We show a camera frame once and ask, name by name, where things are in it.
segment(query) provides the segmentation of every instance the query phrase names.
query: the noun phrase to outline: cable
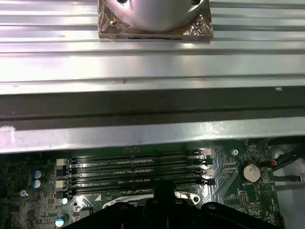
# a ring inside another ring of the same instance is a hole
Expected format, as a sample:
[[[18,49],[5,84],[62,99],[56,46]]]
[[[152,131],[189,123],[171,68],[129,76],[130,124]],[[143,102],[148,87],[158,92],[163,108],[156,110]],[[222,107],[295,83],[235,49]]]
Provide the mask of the cable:
[[[304,136],[277,137],[277,138],[268,139],[265,142],[267,142],[269,146],[304,144],[305,137]]]
[[[280,182],[301,182],[301,177],[299,176],[283,176],[283,177],[278,177],[274,176],[275,181],[280,181]]]
[[[298,147],[287,154],[280,155],[278,158],[271,160],[271,164],[273,166],[272,170],[277,171],[297,159],[299,159],[302,155],[305,154],[305,146]]]

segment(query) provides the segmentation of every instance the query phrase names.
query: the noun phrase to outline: capacitor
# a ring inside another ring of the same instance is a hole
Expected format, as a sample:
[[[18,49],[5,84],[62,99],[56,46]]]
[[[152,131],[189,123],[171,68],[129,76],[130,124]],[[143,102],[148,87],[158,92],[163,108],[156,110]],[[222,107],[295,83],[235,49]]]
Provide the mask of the capacitor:
[[[58,228],[61,228],[63,225],[65,225],[65,223],[68,222],[68,216],[67,215],[61,215],[57,218],[57,220],[55,221],[55,225]]]
[[[36,170],[35,172],[33,172],[33,177],[35,179],[39,179],[42,176],[42,173],[39,170]]]
[[[34,180],[32,183],[33,188],[39,188],[41,185],[40,180]]]
[[[68,203],[68,199],[67,198],[61,199],[61,204],[65,205],[67,203]]]

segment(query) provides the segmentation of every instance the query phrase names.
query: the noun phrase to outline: motherboard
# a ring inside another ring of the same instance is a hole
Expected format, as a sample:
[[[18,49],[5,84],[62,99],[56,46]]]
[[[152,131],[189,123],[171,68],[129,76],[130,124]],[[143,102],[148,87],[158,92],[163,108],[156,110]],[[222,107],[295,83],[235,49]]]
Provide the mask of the motherboard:
[[[151,198],[171,181],[197,207],[216,201],[274,225],[268,145],[250,140],[0,156],[0,229],[63,228],[115,202]]]

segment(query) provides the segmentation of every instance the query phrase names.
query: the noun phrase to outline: mounting hole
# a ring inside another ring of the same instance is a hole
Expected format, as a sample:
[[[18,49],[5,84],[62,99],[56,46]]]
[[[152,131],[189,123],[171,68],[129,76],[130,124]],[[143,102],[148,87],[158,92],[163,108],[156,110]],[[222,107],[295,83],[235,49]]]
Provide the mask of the mounting hole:
[[[199,5],[200,3],[200,0],[192,0],[192,5]]]
[[[198,197],[194,197],[193,201],[194,201],[195,203],[198,203],[198,202],[199,202],[199,198],[198,198]]]

